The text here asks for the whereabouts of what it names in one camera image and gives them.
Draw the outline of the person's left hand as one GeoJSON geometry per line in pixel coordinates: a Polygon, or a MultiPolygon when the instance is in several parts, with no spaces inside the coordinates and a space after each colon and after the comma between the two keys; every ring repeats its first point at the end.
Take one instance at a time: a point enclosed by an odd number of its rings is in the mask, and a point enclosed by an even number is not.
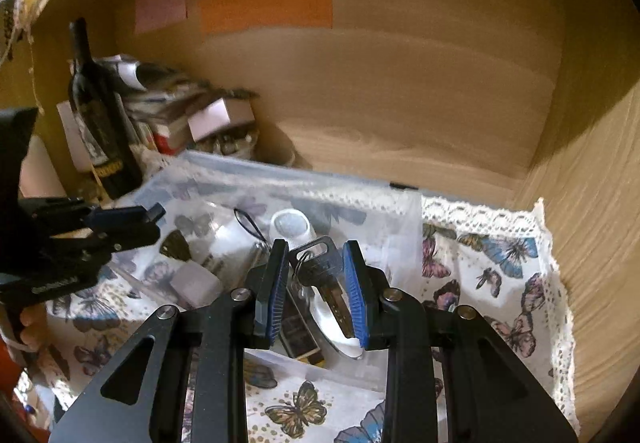
{"type": "Polygon", "coordinates": [[[43,303],[30,305],[20,314],[20,329],[15,340],[2,335],[6,347],[27,354],[37,353],[49,342],[47,308],[43,303]]]}

